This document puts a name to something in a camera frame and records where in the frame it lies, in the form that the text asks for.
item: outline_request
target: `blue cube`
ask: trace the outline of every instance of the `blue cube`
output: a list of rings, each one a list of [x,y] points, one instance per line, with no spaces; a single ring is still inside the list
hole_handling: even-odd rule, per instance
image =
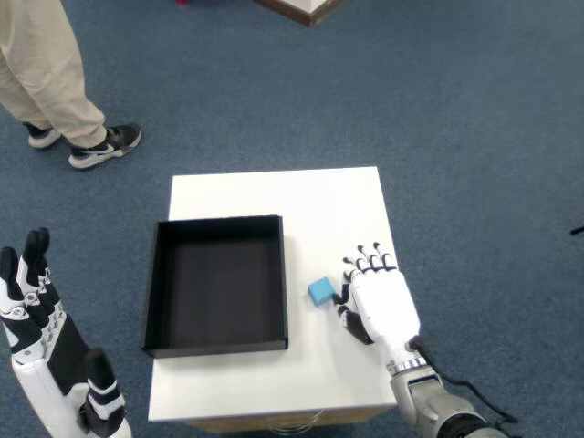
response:
[[[330,283],[330,280],[324,277],[309,285],[308,293],[312,301],[314,301],[315,306],[320,306],[332,298],[335,294],[335,288]]]

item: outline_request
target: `white robotic hand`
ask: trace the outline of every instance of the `white robotic hand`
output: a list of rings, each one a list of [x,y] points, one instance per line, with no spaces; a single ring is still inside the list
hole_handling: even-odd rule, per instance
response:
[[[341,296],[333,297],[343,326],[360,341],[380,345],[388,367],[416,360],[407,343],[419,334],[420,319],[403,274],[380,244],[358,249],[357,257],[344,258],[352,269],[344,273]],[[350,297],[358,312],[349,309]]]
[[[0,253],[0,320],[12,368],[53,438],[131,438],[124,399],[100,349],[90,350],[51,283],[46,228],[25,251]]]

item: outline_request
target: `black box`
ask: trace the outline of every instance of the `black box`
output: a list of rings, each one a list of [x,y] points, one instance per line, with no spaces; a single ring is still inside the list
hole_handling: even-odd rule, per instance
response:
[[[157,223],[141,348],[154,358],[287,349],[280,216]]]

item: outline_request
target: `shoe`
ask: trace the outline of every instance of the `shoe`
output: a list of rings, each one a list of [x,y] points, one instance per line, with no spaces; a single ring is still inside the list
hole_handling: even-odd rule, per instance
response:
[[[108,128],[106,140],[97,146],[89,149],[71,147],[69,164],[75,169],[88,169],[110,158],[123,157],[136,147],[141,137],[142,131],[135,123]]]
[[[28,144],[35,149],[46,149],[61,137],[55,128],[40,130],[30,123],[23,123],[23,125],[28,129]]]

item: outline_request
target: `black cable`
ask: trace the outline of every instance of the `black cable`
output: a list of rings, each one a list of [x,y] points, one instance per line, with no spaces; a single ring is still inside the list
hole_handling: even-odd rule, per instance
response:
[[[438,375],[440,375],[440,377],[442,377],[445,381],[447,381],[455,386],[465,386],[481,402],[483,402],[486,406],[488,406],[494,412],[498,413],[502,418],[500,418],[499,420],[496,421],[495,428],[505,432],[505,430],[503,430],[503,428],[501,427],[504,423],[510,422],[512,424],[517,424],[519,422],[519,420],[516,417],[503,411],[502,409],[498,408],[496,405],[491,403],[470,381],[459,381],[457,379],[452,379],[448,375],[444,374],[442,372],[442,370],[440,370],[436,366],[436,362],[434,361],[432,354],[430,353],[430,349],[428,349],[425,342],[423,341],[423,339],[420,336],[414,336],[412,338],[412,340],[410,340],[409,344],[410,344],[410,348],[412,350],[417,350],[422,355],[422,357],[426,360],[426,363],[428,365],[430,365],[434,369],[434,371],[436,371],[436,373]]]

